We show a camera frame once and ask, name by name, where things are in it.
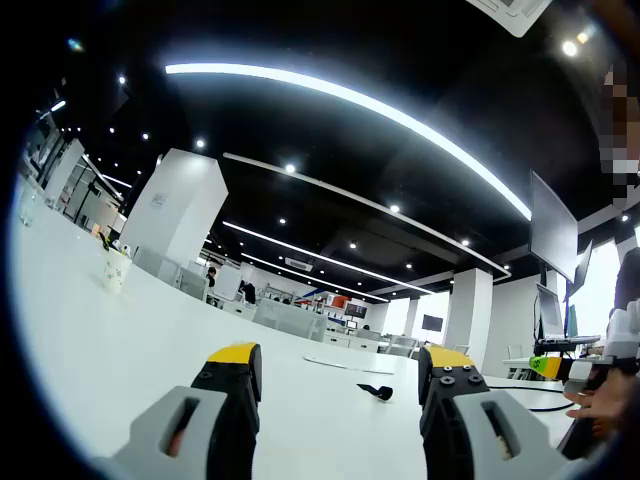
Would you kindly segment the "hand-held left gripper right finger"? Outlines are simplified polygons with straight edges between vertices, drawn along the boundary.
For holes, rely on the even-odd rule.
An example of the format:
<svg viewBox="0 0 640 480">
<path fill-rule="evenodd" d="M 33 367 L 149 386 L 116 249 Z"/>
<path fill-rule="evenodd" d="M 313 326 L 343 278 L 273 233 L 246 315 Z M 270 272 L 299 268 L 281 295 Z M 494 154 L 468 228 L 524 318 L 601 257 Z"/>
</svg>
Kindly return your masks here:
<svg viewBox="0 0 640 480">
<path fill-rule="evenodd" d="M 418 356 L 420 433 L 429 479 L 573 479 L 588 467 L 551 445 L 549 430 L 465 355 L 424 346 Z"/>
</svg>

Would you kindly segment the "person's right hand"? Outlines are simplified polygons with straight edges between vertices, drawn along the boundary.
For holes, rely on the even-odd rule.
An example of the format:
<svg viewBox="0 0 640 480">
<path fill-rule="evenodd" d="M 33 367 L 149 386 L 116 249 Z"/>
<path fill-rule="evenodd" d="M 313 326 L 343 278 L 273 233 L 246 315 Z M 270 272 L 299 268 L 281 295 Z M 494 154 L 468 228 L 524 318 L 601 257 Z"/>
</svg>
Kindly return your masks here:
<svg viewBox="0 0 640 480">
<path fill-rule="evenodd" d="M 612 369 L 597 390 L 584 390 L 580 393 L 564 392 L 566 399 L 580 406 L 580 409 L 570 410 L 566 415 L 573 419 L 591 419 L 593 436 L 597 439 L 605 439 L 618 429 L 623 411 L 638 386 L 637 376 Z"/>
</svg>

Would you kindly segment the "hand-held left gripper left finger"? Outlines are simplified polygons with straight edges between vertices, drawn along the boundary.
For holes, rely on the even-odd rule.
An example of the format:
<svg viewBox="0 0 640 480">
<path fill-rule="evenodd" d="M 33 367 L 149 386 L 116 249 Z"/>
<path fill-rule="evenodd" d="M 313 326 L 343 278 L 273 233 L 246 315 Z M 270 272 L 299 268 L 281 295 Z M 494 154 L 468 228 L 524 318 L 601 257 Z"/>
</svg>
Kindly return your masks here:
<svg viewBox="0 0 640 480">
<path fill-rule="evenodd" d="M 92 461 L 102 479 L 250 479 L 262 394 L 261 347 L 237 343 L 208 357 L 130 426 L 116 453 Z"/>
</svg>

